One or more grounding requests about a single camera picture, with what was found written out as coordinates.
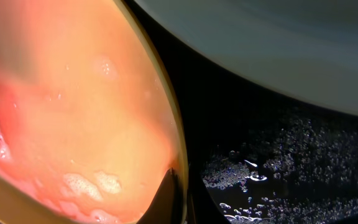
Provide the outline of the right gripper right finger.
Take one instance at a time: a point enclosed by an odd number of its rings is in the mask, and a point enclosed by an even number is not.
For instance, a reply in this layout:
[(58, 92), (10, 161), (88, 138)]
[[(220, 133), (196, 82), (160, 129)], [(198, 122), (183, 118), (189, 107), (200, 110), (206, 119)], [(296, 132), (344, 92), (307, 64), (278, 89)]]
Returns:
[(217, 208), (198, 174), (189, 174), (187, 221), (189, 224), (230, 224)]

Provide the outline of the mint plate with red streak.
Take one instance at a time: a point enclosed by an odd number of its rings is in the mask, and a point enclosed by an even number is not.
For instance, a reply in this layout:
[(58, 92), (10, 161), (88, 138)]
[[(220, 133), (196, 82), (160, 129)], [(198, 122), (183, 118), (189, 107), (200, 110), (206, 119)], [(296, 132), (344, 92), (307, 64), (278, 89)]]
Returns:
[(248, 81), (358, 116), (358, 0), (135, 0)]

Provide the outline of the round black serving tray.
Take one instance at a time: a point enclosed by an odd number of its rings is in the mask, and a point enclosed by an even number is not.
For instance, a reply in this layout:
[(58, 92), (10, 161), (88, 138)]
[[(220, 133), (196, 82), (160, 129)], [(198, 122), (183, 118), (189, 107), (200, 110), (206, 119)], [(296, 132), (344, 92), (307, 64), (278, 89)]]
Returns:
[(190, 173), (230, 223), (358, 223), (357, 115), (248, 81), (127, 5), (171, 79)]

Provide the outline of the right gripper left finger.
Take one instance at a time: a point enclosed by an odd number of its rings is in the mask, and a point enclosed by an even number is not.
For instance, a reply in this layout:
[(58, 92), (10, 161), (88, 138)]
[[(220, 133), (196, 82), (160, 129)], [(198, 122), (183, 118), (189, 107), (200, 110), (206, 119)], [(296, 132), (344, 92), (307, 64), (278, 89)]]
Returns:
[(147, 211), (137, 224), (182, 224), (183, 186), (174, 169), (169, 169)]

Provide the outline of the yellow plate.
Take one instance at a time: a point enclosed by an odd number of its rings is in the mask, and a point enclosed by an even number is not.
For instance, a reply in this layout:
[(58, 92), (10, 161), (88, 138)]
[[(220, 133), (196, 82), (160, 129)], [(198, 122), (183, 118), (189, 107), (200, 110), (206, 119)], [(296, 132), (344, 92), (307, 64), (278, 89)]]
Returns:
[(185, 221), (180, 115), (127, 5), (0, 0), (0, 222), (137, 223), (169, 169)]

